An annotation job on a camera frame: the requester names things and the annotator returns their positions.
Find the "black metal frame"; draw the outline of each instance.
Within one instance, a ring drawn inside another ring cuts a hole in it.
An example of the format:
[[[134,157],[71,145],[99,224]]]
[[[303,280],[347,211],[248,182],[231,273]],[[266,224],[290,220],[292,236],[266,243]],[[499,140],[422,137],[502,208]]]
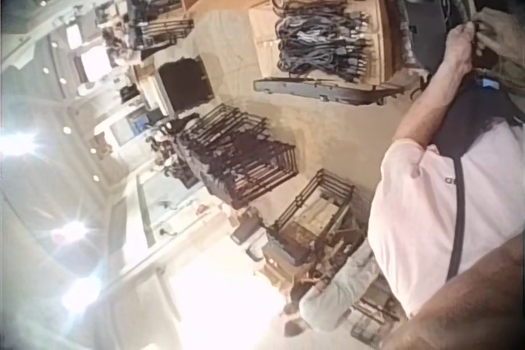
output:
[[[188,37],[193,28],[193,20],[142,22],[137,26],[130,26],[130,46],[141,50],[166,42],[176,44],[178,39]]]
[[[271,140],[266,118],[225,104],[180,133],[176,143],[208,191],[234,209],[299,173],[295,146]]]
[[[306,203],[313,193],[320,189],[325,198],[334,198],[334,204],[338,206],[337,212],[328,221],[325,228],[317,236],[313,245],[308,250],[297,252],[296,245],[290,245],[281,237],[281,231],[292,221],[299,209]],[[333,230],[334,225],[342,220],[349,209],[355,186],[348,181],[333,175],[331,172],[321,169],[308,182],[306,187],[299,193],[294,201],[279,216],[273,225],[267,226],[267,236],[272,243],[277,243],[282,251],[283,257],[294,266],[301,266],[312,261],[317,252],[324,246],[327,235]]]
[[[340,102],[354,106],[365,106],[370,104],[382,105],[388,97],[395,98],[403,94],[404,88],[381,88],[375,85],[339,86],[323,80],[311,80],[303,78],[266,78],[255,80],[253,90],[263,93],[283,93],[304,98],[317,98],[322,102]]]

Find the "black bag strap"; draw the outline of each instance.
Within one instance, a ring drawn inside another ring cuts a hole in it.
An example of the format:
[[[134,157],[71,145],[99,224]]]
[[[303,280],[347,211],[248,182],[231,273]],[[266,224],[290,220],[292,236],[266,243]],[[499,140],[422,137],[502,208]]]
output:
[[[463,254],[463,241],[465,238],[465,179],[463,177],[463,165],[461,158],[453,159],[454,171],[456,173],[456,226],[454,231],[454,243],[450,254],[449,272],[446,276],[448,282],[459,272],[461,256]]]

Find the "bright light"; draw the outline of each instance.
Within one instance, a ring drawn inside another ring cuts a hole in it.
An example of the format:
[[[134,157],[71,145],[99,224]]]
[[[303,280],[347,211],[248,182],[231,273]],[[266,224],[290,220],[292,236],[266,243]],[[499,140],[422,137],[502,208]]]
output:
[[[88,81],[96,82],[112,70],[106,48],[102,45],[91,48],[80,55]]]
[[[34,152],[34,134],[0,134],[0,152],[6,156],[20,156]]]
[[[52,231],[52,239],[58,245],[80,241],[88,233],[85,225],[77,220],[70,221],[61,229]]]
[[[77,279],[62,297],[62,305],[68,311],[81,313],[97,300],[101,289],[102,284],[97,278]]]
[[[78,25],[71,25],[66,28],[67,42],[71,49],[76,49],[82,45],[82,34]]]
[[[73,243],[83,239],[88,233],[88,229],[85,228],[84,223],[73,220],[64,225],[64,227],[60,229],[60,232],[65,237],[67,243]]]

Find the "power cord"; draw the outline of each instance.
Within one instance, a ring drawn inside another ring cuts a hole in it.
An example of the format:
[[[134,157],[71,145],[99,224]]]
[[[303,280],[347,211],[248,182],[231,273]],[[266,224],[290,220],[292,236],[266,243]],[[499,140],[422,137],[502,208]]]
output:
[[[347,12],[352,1],[365,0],[272,0],[280,17],[277,67],[294,77],[321,70],[349,82],[366,75],[368,16]]]

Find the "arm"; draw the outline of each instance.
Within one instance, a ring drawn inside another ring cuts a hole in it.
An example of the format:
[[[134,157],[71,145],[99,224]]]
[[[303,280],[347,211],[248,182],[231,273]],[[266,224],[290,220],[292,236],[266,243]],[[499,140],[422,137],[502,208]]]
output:
[[[393,140],[412,139],[426,147],[439,128],[463,77],[472,69],[472,22],[449,32],[445,59],[432,77],[427,89],[410,107],[399,124]]]

